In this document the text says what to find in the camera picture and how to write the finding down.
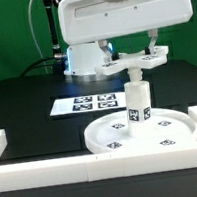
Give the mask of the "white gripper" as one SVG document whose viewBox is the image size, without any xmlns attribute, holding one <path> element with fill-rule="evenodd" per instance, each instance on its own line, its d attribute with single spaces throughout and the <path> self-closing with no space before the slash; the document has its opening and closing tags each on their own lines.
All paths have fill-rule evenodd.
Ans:
<svg viewBox="0 0 197 197">
<path fill-rule="evenodd" d="M 154 54 L 157 28 L 186 23 L 193 14 L 191 0 L 61 0 L 58 9 L 67 44 L 99 41 L 106 63 L 118 60 L 119 54 L 102 39 L 148 31 L 145 54 Z"/>
</svg>

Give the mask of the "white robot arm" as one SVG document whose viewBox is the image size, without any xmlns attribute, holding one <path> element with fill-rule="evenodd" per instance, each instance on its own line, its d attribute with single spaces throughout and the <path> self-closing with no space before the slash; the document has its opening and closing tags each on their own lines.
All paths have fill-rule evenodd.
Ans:
<svg viewBox="0 0 197 197">
<path fill-rule="evenodd" d="M 63 40 L 68 44 L 65 75 L 83 81 L 101 79 L 95 68 L 110 63 L 110 38 L 147 32 L 148 53 L 155 54 L 158 30 L 191 19 L 191 0 L 61 0 Z"/>
</svg>

